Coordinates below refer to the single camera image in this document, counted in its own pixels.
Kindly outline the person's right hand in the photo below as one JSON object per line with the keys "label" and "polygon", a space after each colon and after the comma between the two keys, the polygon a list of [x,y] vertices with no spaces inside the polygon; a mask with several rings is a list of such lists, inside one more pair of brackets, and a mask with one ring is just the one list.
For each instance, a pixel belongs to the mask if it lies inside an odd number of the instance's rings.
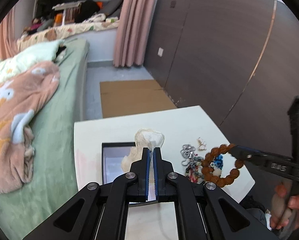
{"label": "person's right hand", "polygon": [[[286,196],[288,195],[288,189],[283,183],[280,183],[275,187],[275,194],[284,202],[286,200]],[[294,224],[294,230],[297,230],[299,228],[299,195],[288,198],[287,209],[290,211],[297,211],[296,221]],[[271,213],[272,216],[270,218],[269,224],[272,229],[281,229],[290,223],[290,219],[280,219],[279,216],[275,215],[273,212]]]}

